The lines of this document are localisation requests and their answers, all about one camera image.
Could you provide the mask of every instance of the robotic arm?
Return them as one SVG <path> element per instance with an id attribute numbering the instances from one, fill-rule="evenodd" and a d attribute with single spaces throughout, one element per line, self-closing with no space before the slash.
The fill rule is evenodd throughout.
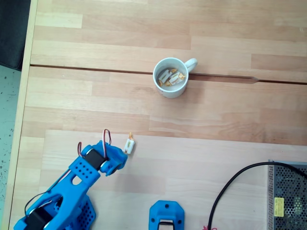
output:
<path id="1" fill-rule="evenodd" d="M 120 148 L 103 141 L 86 146 L 68 170 L 25 210 L 25 216 L 14 229 L 88 230 L 96 213 L 87 191 L 100 177 L 99 171 L 112 175 L 125 166 L 127 158 Z M 81 182 L 74 185 L 72 181 L 76 176 Z"/>

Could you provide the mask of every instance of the black surface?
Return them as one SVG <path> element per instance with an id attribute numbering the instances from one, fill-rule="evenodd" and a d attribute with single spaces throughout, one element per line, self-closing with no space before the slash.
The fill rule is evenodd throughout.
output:
<path id="1" fill-rule="evenodd" d="M 84 159 L 90 163 L 97 171 L 100 169 L 103 162 L 106 161 L 106 159 L 99 154 L 94 149 L 91 149 L 88 154 L 84 157 Z"/>
<path id="2" fill-rule="evenodd" d="M 43 207 L 39 207 L 25 219 L 25 230 L 43 230 L 51 220 L 52 216 Z"/>
<path id="3" fill-rule="evenodd" d="M 21 70 L 31 0 L 0 0 L 0 65 Z"/>
<path id="4" fill-rule="evenodd" d="M 61 207 L 62 202 L 63 202 L 63 197 L 61 196 L 61 198 L 57 201 L 57 206 Z"/>

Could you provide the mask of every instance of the metal mesh cover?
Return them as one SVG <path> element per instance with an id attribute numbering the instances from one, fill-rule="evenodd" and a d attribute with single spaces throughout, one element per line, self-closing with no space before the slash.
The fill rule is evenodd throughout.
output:
<path id="1" fill-rule="evenodd" d="M 274 166 L 269 166 L 268 181 L 268 230 L 274 230 Z"/>
<path id="2" fill-rule="evenodd" d="M 306 165 L 292 165 L 307 173 Z M 307 180 L 301 175 L 292 172 L 290 169 L 282 166 L 274 166 L 273 183 L 274 188 L 271 192 L 273 192 L 274 196 L 269 197 L 269 205 L 272 207 L 271 210 L 269 208 L 269 215 L 270 212 L 273 215 L 274 197 L 284 198 L 284 217 L 274 217 L 274 229 L 307 230 Z M 270 229 L 270 218 L 268 219 L 268 227 L 268 230 L 272 230 Z"/>

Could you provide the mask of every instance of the wooden tabletop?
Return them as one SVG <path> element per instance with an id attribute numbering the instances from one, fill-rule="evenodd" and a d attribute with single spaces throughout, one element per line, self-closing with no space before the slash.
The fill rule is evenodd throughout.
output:
<path id="1" fill-rule="evenodd" d="M 32 65 L 307 82 L 305 0 L 39 0 Z"/>

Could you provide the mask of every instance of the light wood plank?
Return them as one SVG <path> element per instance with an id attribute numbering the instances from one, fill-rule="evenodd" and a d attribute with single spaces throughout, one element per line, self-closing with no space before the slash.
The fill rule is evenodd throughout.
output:
<path id="1" fill-rule="evenodd" d="M 40 169 L 43 150 L 44 138 L 25 137 L 23 134 L 19 146 L 18 167 Z"/>
<path id="2" fill-rule="evenodd" d="M 251 66 L 253 69 L 307 72 L 307 57 L 254 54 Z"/>
<path id="3" fill-rule="evenodd" d="M 224 52 L 240 52 L 261 55 L 306 57 L 306 42 L 268 41 L 258 39 L 237 39 L 193 36 L 191 49 L 206 49 Z"/>
<path id="4" fill-rule="evenodd" d="M 189 35 L 154 34 L 129 31 L 101 31 L 62 27 L 35 27 L 36 40 L 78 42 L 119 46 L 141 46 L 170 49 L 191 48 Z"/>
<path id="5" fill-rule="evenodd" d="M 87 14 L 83 17 L 82 28 L 88 30 L 129 31 L 167 35 L 189 34 L 189 24 L 183 21 Z"/>
<path id="6" fill-rule="evenodd" d="M 30 82 L 28 93 L 92 95 L 91 81 L 32 77 L 28 82 Z"/>
<path id="7" fill-rule="evenodd" d="M 30 68 L 29 75 L 37 78 L 48 79 L 64 79 L 74 81 L 92 81 L 95 82 L 109 82 L 109 73 L 105 72 L 103 75 L 98 71 L 73 71 L 71 69 L 54 68 L 52 71 L 46 71 L 45 68 Z"/>
<path id="8" fill-rule="evenodd" d="M 306 27 L 298 30 L 293 26 L 249 23 L 203 23 L 194 22 L 190 24 L 190 35 L 248 38 L 270 40 L 270 41 L 292 41 L 305 42 L 307 33 Z"/>
<path id="9" fill-rule="evenodd" d="M 273 0 L 274 9 L 277 12 L 306 12 L 305 0 Z"/>
<path id="10" fill-rule="evenodd" d="M 26 107 L 23 135 L 44 138 L 46 129 L 98 132 L 106 127 L 112 129 L 112 132 L 115 133 L 142 133 L 149 130 L 149 116 Z"/>
<path id="11" fill-rule="evenodd" d="M 81 28 L 82 19 L 82 14 L 37 12 L 35 25 Z"/>
<path id="12" fill-rule="evenodd" d="M 25 105 L 31 107 L 75 109 L 109 113 L 121 111 L 124 114 L 139 115 L 148 115 L 150 113 L 149 105 L 145 104 L 141 99 L 104 99 L 103 97 L 42 92 L 31 93 L 27 97 Z"/>
<path id="13" fill-rule="evenodd" d="M 275 12 L 274 13 L 275 25 L 285 25 L 285 26 L 294 26 L 299 27 L 300 32 L 303 34 L 304 30 L 307 27 L 307 16 L 304 13 L 284 13 L 284 12 Z"/>

